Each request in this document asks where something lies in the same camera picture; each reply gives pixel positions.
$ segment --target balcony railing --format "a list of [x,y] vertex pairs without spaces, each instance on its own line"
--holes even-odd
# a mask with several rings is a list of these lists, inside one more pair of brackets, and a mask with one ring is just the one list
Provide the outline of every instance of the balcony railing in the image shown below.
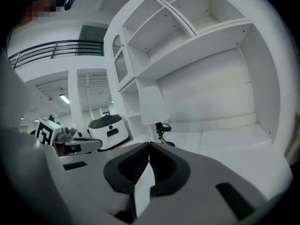
[[9,60],[15,69],[37,60],[78,55],[104,56],[103,42],[65,40],[44,43],[20,51],[10,56]]

